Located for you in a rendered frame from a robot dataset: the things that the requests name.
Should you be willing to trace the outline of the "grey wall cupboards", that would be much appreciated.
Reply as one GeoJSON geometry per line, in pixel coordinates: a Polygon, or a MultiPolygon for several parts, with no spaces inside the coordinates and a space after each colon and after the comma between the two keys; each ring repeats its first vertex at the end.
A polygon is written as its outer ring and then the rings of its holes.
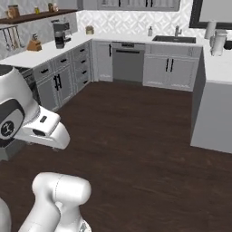
{"type": "Polygon", "coordinates": [[[82,0],[84,10],[177,12],[180,0],[82,0]]]}

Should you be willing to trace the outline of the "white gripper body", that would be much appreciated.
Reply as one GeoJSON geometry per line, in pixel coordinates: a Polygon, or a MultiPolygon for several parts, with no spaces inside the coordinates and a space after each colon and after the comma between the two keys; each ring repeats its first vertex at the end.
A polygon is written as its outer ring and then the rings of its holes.
{"type": "Polygon", "coordinates": [[[50,135],[35,135],[32,130],[24,132],[24,127],[22,127],[14,137],[18,140],[40,144],[58,150],[64,150],[70,142],[70,135],[60,122],[50,135]]]}

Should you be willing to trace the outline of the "brown jar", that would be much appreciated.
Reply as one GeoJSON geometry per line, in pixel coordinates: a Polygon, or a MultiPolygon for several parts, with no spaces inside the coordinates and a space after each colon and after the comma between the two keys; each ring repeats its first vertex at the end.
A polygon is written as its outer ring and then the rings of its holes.
{"type": "Polygon", "coordinates": [[[10,19],[15,19],[20,16],[18,5],[8,6],[8,16],[10,19]]]}

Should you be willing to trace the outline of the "grey corner cupboard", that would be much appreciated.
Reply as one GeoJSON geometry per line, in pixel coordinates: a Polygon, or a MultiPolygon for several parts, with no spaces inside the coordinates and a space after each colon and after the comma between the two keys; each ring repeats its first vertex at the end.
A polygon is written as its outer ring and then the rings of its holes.
{"type": "Polygon", "coordinates": [[[92,64],[96,82],[112,81],[112,51],[109,41],[92,41],[92,64]]]}

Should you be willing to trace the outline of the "grey sink cupboard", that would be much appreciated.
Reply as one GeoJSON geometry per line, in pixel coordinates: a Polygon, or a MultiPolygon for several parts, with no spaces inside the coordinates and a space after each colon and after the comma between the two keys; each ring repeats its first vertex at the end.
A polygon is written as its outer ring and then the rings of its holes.
{"type": "Polygon", "coordinates": [[[202,48],[193,45],[146,45],[143,85],[192,92],[202,48]]]}

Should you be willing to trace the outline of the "brown wooden wall shelf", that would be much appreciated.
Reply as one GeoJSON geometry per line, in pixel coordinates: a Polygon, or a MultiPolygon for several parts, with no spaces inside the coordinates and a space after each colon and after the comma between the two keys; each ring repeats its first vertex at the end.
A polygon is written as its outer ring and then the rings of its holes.
{"type": "Polygon", "coordinates": [[[75,13],[75,9],[61,9],[57,12],[41,12],[40,14],[23,14],[14,19],[1,18],[0,24],[21,24],[25,22],[36,21],[39,19],[55,17],[57,15],[66,15],[70,13],[75,13]]]}

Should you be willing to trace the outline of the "white paper towel roll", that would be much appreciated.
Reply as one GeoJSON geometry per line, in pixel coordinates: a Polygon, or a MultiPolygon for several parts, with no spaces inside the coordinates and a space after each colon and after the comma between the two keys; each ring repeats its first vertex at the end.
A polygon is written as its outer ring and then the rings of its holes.
{"type": "Polygon", "coordinates": [[[209,40],[210,37],[214,34],[215,29],[217,26],[217,22],[216,21],[209,21],[207,28],[206,28],[206,32],[205,32],[205,39],[209,40]]]}

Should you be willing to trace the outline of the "black coffee machine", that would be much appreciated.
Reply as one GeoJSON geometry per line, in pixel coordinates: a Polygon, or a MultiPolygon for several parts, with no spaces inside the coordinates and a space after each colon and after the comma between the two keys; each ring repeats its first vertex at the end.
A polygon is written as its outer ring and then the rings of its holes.
{"type": "Polygon", "coordinates": [[[53,22],[54,40],[57,49],[63,49],[65,44],[72,40],[70,36],[66,35],[69,30],[70,24],[68,22],[53,22]]]}

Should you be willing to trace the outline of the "black framed window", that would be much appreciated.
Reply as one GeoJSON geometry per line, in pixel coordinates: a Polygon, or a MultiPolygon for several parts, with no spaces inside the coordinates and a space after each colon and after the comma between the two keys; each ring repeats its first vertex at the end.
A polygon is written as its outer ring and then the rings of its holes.
{"type": "Polygon", "coordinates": [[[232,0],[193,0],[189,28],[206,29],[209,21],[232,30],[232,0]]]}

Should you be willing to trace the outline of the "black sink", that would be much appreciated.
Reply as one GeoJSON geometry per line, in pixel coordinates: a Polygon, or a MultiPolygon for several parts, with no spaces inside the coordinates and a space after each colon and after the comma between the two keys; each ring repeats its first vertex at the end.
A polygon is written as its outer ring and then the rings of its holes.
{"type": "Polygon", "coordinates": [[[154,41],[154,42],[167,42],[167,43],[195,44],[197,40],[196,40],[196,37],[156,35],[152,39],[152,41],[154,41]]]}

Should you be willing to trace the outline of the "grey dishwasher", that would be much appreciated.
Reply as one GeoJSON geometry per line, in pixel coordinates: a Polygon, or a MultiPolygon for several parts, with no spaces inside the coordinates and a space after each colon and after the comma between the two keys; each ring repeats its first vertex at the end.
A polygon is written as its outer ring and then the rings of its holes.
{"type": "Polygon", "coordinates": [[[111,45],[113,80],[142,83],[145,44],[113,42],[111,45]]]}

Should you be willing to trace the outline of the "rail with hanging tools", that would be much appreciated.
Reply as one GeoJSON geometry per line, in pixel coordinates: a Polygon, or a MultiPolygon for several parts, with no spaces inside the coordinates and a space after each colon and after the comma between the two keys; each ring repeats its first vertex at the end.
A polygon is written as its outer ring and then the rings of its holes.
{"type": "Polygon", "coordinates": [[[5,39],[5,48],[7,51],[14,51],[18,48],[24,48],[17,25],[0,28],[0,32],[3,33],[5,39]]]}

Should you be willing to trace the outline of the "grey kitchen island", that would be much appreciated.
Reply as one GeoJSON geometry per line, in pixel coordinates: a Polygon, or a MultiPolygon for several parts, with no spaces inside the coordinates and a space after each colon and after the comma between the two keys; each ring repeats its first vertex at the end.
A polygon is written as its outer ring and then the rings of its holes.
{"type": "Polygon", "coordinates": [[[190,145],[232,154],[232,52],[209,49],[203,45],[192,93],[190,145]]]}

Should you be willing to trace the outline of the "wooden knife block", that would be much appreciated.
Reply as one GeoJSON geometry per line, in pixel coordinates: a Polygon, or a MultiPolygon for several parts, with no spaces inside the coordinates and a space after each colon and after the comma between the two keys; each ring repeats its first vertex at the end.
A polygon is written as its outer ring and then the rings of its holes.
{"type": "Polygon", "coordinates": [[[28,51],[34,51],[39,52],[42,50],[41,42],[38,40],[38,35],[33,34],[32,39],[29,41],[29,44],[27,45],[28,51]]]}

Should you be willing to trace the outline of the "grey drawer cupboard run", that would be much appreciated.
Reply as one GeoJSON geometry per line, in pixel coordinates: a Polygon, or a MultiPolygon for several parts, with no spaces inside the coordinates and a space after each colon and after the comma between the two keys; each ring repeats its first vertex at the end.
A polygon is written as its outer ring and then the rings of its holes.
{"type": "Polygon", "coordinates": [[[34,78],[41,105],[58,111],[92,80],[90,43],[34,67],[34,78]]]}

